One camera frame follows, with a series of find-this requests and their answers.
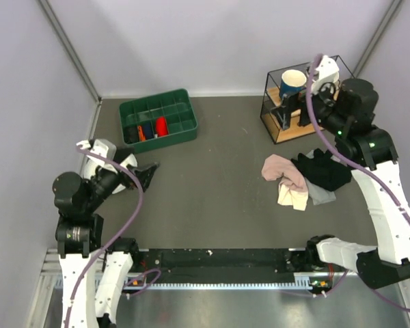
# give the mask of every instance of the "black cloth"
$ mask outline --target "black cloth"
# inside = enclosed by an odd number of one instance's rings
[[[351,181],[351,169],[331,159],[330,151],[325,153],[316,149],[314,158],[309,159],[304,154],[299,154],[292,163],[313,185],[328,191],[335,191]]]

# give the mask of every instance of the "red cup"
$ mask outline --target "red cup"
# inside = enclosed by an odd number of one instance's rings
[[[169,134],[169,131],[167,130],[167,121],[165,120],[165,118],[156,119],[155,129],[158,137],[163,137],[164,135]]]

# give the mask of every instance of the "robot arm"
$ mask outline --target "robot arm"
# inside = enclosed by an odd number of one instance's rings
[[[154,163],[138,168],[130,148],[117,149],[104,139],[82,141],[78,146],[119,163],[133,172],[145,191],[158,167]],[[93,159],[98,165],[90,179],[74,172],[65,172],[53,183],[55,206],[59,209],[59,221],[55,238],[61,264],[63,291],[62,327],[65,326],[72,290],[83,269],[101,247],[103,218],[94,211],[113,191],[123,185],[136,187],[129,177],[118,172],[112,165]],[[108,328],[115,327],[117,304],[126,276],[134,262],[140,262],[135,239],[120,238],[108,249],[105,271],[97,293],[94,266],[81,280],[72,304],[69,327]]]
[[[347,79],[341,83],[335,100],[338,76],[333,73],[331,62],[330,66],[326,64],[329,61],[333,62],[323,57],[312,88],[319,125],[335,135],[336,148],[342,155],[371,170],[394,192],[403,210],[410,213],[392,138],[372,123],[378,94],[363,79]],[[298,105],[302,108],[301,119],[307,117],[305,104]],[[371,288],[410,278],[410,225],[376,181],[359,170],[352,174],[368,205],[378,245],[347,243],[332,236],[314,237],[307,245],[308,253],[315,254],[313,262],[334,263],[355,271]]]

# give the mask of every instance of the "green plastic tray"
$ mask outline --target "green plastic tray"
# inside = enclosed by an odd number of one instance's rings
[[[160,117],[164,117],[167,121],[168,135],[131,142],[128,136],[129,128],[138,129],[139,125],[150,122],[153,133],[156,134],[155,122]],[[127,146],[134,147],[135,153],[180,144],[193,140],[197,136],[196,116],[185,89],[123,102],[120,105],[120,122],[123,141]]]

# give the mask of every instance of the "pink cloth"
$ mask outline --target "pink cloth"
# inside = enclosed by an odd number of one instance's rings
[[[291,161],[271,155],[264,161],[261,174],[267,181],[282,178],[279,182],[278,204],[293,206],[295,210],[305,210],[308,201],[307,184]]]

